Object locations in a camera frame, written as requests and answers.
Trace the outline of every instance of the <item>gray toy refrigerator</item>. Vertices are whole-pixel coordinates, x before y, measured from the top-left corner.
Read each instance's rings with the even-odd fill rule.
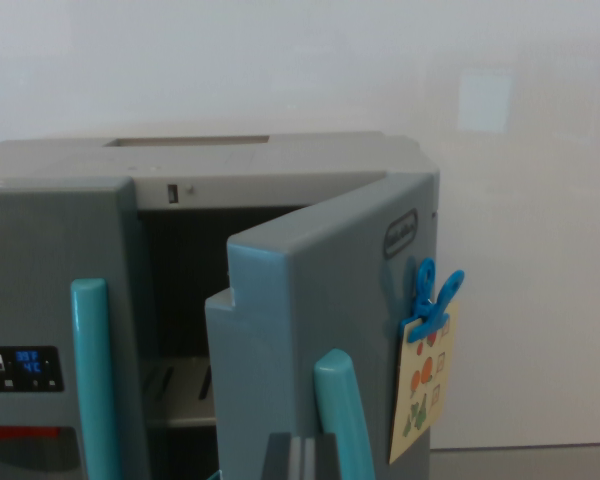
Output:
[[[0,478],[260,479],[272,435],[321,435],[339,349],[375,478],[426,479],[428,432],[388,457],[438,183],[380,134],[0,144]]]

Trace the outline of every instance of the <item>refrigerator door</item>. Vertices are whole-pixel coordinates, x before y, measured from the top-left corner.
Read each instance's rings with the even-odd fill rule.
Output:
[[[320,434],[313,369],[336,348],[354,364],[376,479],[427,478],[428,434],[388,460],[398,325],[435,256],[436,176],[391,174],[229,239],[231,286],[206,305],[225,480],[261,478],[270,434]]]

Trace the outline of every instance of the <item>teal handle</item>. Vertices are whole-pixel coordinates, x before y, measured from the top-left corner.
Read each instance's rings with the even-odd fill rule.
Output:
[[[336,435],[342,480],[375,480],[367,423],[351,357],[342,350],[331,350],[318,360],[313,374],[322,429]]]
[[[91,480],[122,480],[111,373],[107,283],[71,284],[73,345],[82,439]]]

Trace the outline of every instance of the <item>sticker sheet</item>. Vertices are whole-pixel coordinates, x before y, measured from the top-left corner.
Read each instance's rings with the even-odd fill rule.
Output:
[[[422,324],[422,320],[405,326],[400,345],[398,396],[389,463],[406,452],[442,413],[453,353],[457,303],[452,302],[446,313],[449,320],[443,328],[415,343],[407,343],[407,337],[411,330]]]

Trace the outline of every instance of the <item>red panel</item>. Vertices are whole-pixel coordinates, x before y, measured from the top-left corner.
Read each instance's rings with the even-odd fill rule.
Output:
[[[60,435],[60,427],[0,427],[0,440],[22,437],[49,437]]]

